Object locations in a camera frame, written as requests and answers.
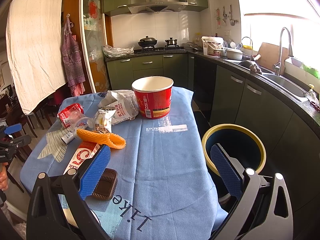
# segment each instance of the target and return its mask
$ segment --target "white sheet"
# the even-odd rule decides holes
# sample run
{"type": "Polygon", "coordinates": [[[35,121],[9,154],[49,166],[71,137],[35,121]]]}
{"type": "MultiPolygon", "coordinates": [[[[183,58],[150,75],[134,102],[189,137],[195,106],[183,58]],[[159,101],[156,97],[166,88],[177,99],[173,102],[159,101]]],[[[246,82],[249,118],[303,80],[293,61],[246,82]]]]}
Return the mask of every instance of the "white sheet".
{"type": "Polygon", "coordinates": [[[25,114],[67,80],[61,61],[62,0],[13,0],[7,20],[8,61],[25,114]]]}

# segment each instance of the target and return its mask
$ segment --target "barcode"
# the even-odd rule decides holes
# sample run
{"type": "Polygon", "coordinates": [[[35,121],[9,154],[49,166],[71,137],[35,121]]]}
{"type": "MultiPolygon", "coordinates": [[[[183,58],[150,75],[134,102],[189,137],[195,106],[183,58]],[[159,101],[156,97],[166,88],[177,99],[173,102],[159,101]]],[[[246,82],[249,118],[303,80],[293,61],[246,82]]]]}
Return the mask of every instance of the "barcode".
{"type": "Polygon", "coordinates": [[[64,119],[64,120],[63,120],[63,123],[64,123],[64,124],[68,124],[68,123],[69,123],[69,118],[64,119]]]}
{"type": "Polygon", "coordinates": [[[146,112],[146,117],[152,118],[151,111],[149,109],[145,109],[144,111],[146,112]]]}

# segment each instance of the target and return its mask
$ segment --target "blue tablecloth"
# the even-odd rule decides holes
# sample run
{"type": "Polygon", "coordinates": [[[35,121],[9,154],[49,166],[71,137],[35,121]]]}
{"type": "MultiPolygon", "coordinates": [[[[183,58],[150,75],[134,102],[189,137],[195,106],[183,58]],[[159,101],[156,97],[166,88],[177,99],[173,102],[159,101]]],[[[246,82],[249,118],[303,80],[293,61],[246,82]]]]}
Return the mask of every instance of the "blue tablecloth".
{"type": "MultiPolygon", "coordinates": [[[[174,87],[166,117],[149,120],[138,115],[112,127],[127,142],[124,149],[111,150],[108,168],[118,172],[114,198],[85,200],[112,239],[207,240],[226,217],[206,168],[191,98],[191,91],[174,87]],[[168,125],[180,126],[163,128],[168,125]]],[[[93,117],[101,99],[100,94],[68,98],[61,109],[77,102],[93,117]]],[[[56,121],[49,131],[60,128],[56,121]]],[[[32,191],[41,172],[61,175],[79,144],[73,140],[59,163],[52,155],[38,159],[46,145],[42,138],[20,173],[27,190],[32,191]]]]}

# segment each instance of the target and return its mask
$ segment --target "red paper bucket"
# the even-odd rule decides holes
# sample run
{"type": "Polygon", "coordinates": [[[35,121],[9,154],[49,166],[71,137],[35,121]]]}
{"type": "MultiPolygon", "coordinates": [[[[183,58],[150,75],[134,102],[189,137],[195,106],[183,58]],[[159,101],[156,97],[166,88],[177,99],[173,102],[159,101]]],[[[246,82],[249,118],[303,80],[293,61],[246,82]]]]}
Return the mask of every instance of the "red paper bucket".
{"type": "Polygon", "coordinates": [[[144,77],[132,83],[140,113],[158,119],[170,112],[173,80],[167,77],[144,77]]]}

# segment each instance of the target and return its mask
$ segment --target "orange foam net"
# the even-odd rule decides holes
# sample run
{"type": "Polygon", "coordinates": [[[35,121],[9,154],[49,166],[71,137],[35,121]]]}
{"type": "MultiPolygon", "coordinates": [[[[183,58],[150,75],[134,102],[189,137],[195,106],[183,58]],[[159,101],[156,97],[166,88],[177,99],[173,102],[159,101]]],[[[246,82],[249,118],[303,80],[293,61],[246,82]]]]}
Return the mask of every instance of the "orange foam net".
{"type": "Polygon", "coordinates": [[[123,149],[126,143],[125,139],[114,133],[96,133],[88,130],[78,129],[77,135],[83,141],[105,144],[114,149],[123,149]]]}

